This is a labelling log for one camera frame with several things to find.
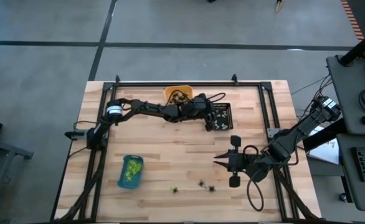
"orange striped tape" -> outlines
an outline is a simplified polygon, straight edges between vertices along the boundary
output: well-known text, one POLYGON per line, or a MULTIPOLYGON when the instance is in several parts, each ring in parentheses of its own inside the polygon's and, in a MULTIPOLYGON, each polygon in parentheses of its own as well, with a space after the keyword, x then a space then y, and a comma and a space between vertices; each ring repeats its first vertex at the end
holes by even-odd
POLYGON ((347 3, 347 0, 341 0, 341 2, 347 17, 349 18, 351 26, 353 27, 354 33, 356 34, 358 41, 362 41, 364 39, 363 33, 361 32, 361 29, 358 26, 356 18, 354 18, 353 12, 351 11, 349 4, 347 3))

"green food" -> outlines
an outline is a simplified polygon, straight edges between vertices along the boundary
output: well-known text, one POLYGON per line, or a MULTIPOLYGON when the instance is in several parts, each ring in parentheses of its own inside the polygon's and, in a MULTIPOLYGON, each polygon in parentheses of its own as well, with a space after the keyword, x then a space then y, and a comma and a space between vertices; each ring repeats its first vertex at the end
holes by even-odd
POLYGON ((132 181, 133 176, 137 175, 139 172, 141 172, 142 168, 143 168, 142 163, 140 163, 134 159, 128 161, 127 171, 125 174, 127 181, 132 181))

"blue container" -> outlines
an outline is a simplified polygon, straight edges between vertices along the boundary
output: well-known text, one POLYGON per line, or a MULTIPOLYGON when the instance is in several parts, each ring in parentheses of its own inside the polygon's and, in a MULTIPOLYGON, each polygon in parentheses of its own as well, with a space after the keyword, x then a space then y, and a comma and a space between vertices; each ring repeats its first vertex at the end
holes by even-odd
POLYGON ((125 189, 136 189, 141 182, 141 175, 144 169, 144 159, 141 156, 127 155, 123 158, 123 168, 121 169, 120 178, 118 181, 118 186, 125 189), (127 166, 130 160, 136 160, 142 164, 141 171, 132 176, 131 180, 127 180, 125 174, 127 172, 127 166))

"white paper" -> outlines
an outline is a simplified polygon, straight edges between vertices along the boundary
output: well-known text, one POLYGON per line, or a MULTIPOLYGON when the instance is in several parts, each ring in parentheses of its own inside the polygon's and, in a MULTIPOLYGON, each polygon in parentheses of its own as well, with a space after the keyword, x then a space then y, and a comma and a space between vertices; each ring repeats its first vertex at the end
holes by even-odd
MULTIPOLYGON (((324 129, 321 126, 316 127, 311 133, 310 136, 324 129)), ((339 165, 339 145, 336 139, 332 139, 329 142, 326 142, 315 149, 311 150, 308 156, 311 156, 315 159, 320 159, 322 161, 331 162, 339 165)))

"wooden table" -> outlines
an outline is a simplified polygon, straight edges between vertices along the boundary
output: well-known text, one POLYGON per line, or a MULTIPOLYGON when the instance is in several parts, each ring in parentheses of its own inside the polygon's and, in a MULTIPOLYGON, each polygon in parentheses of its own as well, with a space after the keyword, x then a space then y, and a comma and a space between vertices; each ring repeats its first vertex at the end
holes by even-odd
MULTIPOLYGON (((102 86, 103 82, 87 83, 78 120, 96 120, 102 86)), ((285 80, 272 81, 272 86, 281 127, 290 128, 296 123, 296 116, 288 83, 285 80)), ((164 104, 163 89, 119 87, 116 97, 164 104)), ((173 124, 144 115, 136 115, 119 126, 112 126, 98 222, 280 221, 272 172, 259 183, 265 207, 262 212, 256 212, 246 196, 249 178, 240 174, 241 186, 230 188, 231 173, 212 162, 214 156, 232 148, 230 136, 233 134, 242 137, 242 146, 254 144, 263 148, 267 144, 257 88, 194 87, 195 95, 205 93, 212 96, 219 92, 227 94, 221 102, 232 105, 234 129, 230 131, 206 132, 201 120, 173 124), (141 185, 136 190, 117 186, 123 156, 127 154, 142 156, 145 161, 141 185), (198 186, 201 179, 207 185, 214 185, 216 192, 210 193, 198 186), (171 185, 177 185, 179 193, 172 193, 171 185)), ((270 105, 267 100, 266 102, 268 116, 272 121, 270 105)), ((78 125, 80 129, 90 127, 92 124, 78 125)), ((75 141, 70 153, 84 146, 85 141, 75 141)), ((55 218, 65 214, 82 192, 89 154, 90 151, 85 150, 69 159, 55 218)), ((299 151, 299 155, 300 163, 290 168, 293 186, 310 210, 320 216, 305 152, 299 151)), ((254 204, 259 205, 260 198, 253 185, 250 194, 254 204)), ((284 198, 290 214, 286 192, 284 198)))

